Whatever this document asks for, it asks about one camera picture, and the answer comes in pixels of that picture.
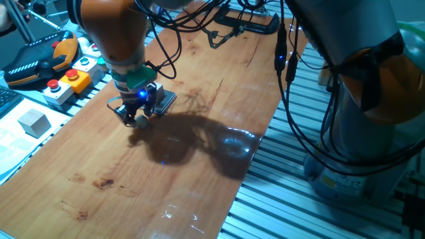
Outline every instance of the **red button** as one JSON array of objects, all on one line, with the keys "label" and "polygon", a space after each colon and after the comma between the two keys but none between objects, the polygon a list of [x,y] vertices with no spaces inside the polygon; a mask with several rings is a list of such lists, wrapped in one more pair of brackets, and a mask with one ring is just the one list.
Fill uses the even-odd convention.
[{"label": "red button", "polygon": [[65,75],[68,78],[72,78],[72,77],[75,77],[75,76],[78,75],[78,71],[75,70],[75,69],[71,69],[71,70],[67,71]]},{"label": "red button", "polygon": [[53,47],[53,49],[55,49],[58,45],[59,45],[59,43],[60,43],[60,41],[55,41],[53,44],[52,44],[52,47]]},{"label": "red button", "polygon": [[59,87],[58,80],[49,80],[47,82],[47,86],[50,87],[50,89],[52,90],[57,89]]}]

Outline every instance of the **keyboard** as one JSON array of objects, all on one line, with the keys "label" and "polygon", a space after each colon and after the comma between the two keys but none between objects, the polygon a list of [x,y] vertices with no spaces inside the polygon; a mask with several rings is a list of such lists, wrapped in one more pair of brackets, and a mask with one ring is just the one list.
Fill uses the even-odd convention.
[{"label": "keyboard", "polygon": [[19,104],[23,98],[20,94],[0,86],[0,119]]}]

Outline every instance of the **wooden table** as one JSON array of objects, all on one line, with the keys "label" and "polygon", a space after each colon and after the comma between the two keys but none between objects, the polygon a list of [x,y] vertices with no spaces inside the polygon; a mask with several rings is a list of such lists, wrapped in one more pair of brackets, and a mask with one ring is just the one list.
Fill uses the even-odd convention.
[{"label": "wooden table", "polygon": [[[175,50],[174,32],[159,37]],[[177,79],[157,80],[178,97],[168,114],[126,128],[106,107],[118,95],[107,84],[0,187],[0,229],[19,239],[216,237],[280,100],[277,36],[243,33],[217,50],[202,32],[182,39]],[[164,60],[156,41],[146,56]]]}]

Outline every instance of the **blue led light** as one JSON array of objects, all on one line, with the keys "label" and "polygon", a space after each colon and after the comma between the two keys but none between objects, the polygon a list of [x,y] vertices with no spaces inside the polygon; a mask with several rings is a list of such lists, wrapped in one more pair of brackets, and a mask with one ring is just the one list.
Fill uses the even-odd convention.
[{"label": "blue led light", "polygon": [[147,96],[147,92],[142,90],[141,92],[139,92],[139,95],[143,98],[145,98]]}]

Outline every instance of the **gray cube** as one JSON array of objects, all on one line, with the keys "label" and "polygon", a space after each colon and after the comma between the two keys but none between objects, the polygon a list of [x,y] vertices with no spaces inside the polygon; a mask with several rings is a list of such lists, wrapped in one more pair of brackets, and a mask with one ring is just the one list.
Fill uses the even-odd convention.
[{"label": "gray cube", "polygon": [[50,127],[50,122],[47,120],[47,117],[39,111],[34,109],[29,110],[23,116],[18,119],[18,122],[25,130],[25,133],[39,138],[42,136]]}]

